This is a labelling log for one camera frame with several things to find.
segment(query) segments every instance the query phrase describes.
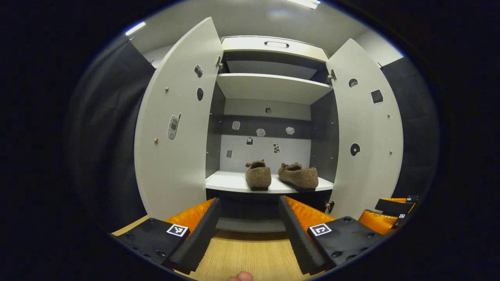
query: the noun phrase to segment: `cabinet door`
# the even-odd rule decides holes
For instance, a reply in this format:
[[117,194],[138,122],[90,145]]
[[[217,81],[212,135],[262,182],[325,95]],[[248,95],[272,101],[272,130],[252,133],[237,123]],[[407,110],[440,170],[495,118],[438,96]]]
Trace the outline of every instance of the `cabinet door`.
[[[374,210],[379,198],[390,198],[394,192],[403,159],[400,111],[379,65],[354,40],[349,39],[326,67],[336,75],[332,85],[339,130],[331,215],[358,219],[363,210]],[[372,98],[377,90],[383,97],[379,103]],[[359,150],[353,156],[355,143]]]
[[[135,128],[134,164],[150,217],[165,220],[206,200],[207,127],[222,55],[208,17],[168,51],[147,86]],[[171,141],[171,119],[179,115]]]

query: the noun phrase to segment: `fuzzy slipper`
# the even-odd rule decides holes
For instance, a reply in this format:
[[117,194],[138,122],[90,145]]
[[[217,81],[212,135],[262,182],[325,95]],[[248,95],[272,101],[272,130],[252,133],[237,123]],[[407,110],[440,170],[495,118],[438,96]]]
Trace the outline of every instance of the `fuzzy slipper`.
[[281,163],[278,176],[282,182],[292,186],[297,192],[314,191],[318,187],[316,168],[302,169],[302,165],[297,162],[290,165]]
[[264,159],[252,163],[246,163],[249,168],[246,173],[246,181],[252,191],[266,191],[271,185],[271,168],[266,167]]

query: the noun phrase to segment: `cabinet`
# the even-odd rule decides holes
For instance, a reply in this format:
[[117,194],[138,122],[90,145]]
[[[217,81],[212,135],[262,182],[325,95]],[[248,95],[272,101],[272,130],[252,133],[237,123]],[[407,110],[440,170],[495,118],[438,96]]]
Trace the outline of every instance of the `cabinet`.
[[[221,41],[206,18],[165,55],[140,106],[134,163],[148,215],[164,220],[220,197],[219,228],[271,232],[284,231],[280,195],[322,212],[335,201],[334,214],[341,205],[338,216],[352,217],[373,196],[390,197],[403,136],[394,94],[378,72],[383,76],[353,40],[328,58],[320,47],[284,38]],[[376,90],[382,103],[372,103]],[[356,156],[353,143],[361,147]],[[251,191],[245,163],[260,159],[272,183],[268,191]],[[294,162],[316,167],[314,192],[297,193],[278,180],[281,163]]]

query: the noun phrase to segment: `black sticker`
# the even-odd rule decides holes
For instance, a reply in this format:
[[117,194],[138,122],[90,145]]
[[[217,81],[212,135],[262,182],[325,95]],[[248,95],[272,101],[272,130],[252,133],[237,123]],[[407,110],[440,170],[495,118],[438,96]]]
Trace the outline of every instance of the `black sticker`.
[[202,99],[203,99],[203,89],[202,88],[198,88],[198,90],[196,91],[196,97],[198,98],[199,102],[202,101]]
[[373,92],[371,92],[371,99],[373,100],[374,104],[378,104],[384,101],[384,97],[382,96],[380,90],[374,90]]
[[352,78],[351,80],[349,80],[349,87],[354,87],[358,84],[358,80]]
[[203,69],[201,66],[198,64],[194,66],[194,73],[198,76],[198,78],[201,78],[203,76]]
[[352,156],[356,156],[356,154],[358,154],[358,152],[361,151],[361,147],[359,144],[357,143],[353,143],[351,146],[350,146],[350,154]]

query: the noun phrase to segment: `black curtain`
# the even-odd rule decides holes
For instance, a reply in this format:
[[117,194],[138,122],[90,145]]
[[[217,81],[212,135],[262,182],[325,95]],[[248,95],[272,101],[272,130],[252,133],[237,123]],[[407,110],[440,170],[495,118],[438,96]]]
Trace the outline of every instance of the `black curtain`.
[[409,58],[400,58],[381,70],[394,92],[403,127],[403,159],[392,197],[423,195],[438,164],[436,106],[427,83]]
[[65,154],[73,186],[107,232],[146,215],[134,168],[134,135],[154,71],[120,36],[88,67],[68,106]]

